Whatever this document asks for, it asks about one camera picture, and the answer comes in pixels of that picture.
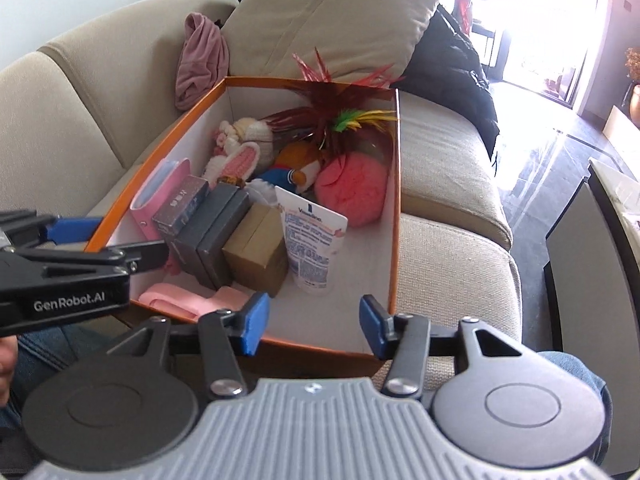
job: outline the black circular disc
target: black circular disc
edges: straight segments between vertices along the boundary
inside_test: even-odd
[[[470,367],[437,391],[431,413],[442,433],[504,467],[542,469],[588,456],[604,423],[602,402],[591,389],[564,372],[556,376],[546,362],[501,363],[504,370]]]
[[[167,452],[197,414],[191,389],[149,360],[100,356],[41,384],[24,405],[22,424],[50,462],[110,471]]]

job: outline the beige pillow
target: beige pillow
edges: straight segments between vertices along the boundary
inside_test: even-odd
[[[231,75],[300,78],[317,47],[338,81],[404,72],[438,0],[242,0],[222,28]]]

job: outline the beige sofa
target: beige sofa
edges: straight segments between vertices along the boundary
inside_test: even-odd
[[[0,72],[0,210],[105,213],[180,115],[174,82],[185,16],[224,21],[237,4],[145,0]],[[481,317],[519,340],[511,231],[478,132],[409,94],[400,109],[399,307],[447,325]],[[431,384],[451,374],[450,361],[430,363]]]

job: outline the metal screw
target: metal screw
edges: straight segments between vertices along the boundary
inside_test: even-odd
[[[210,386],[211,391],[219,397],[235,397],[242,393],[242,384],[233,379],[218,379]]]
[[[385,386],[387,390],[396,395],[411,395],[418,391],[416,383],[402,377],[391,379]]]
[[[309,383],[305,386],[305,390],[308,391],[310,394],[316,394],[320,390],[322,390],[322,386],[318,383]]]

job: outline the beige box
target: beige box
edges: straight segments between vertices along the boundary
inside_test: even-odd
[[[275,298],[289,269],[278,210],[253,204],[222,253],[236,282]]]

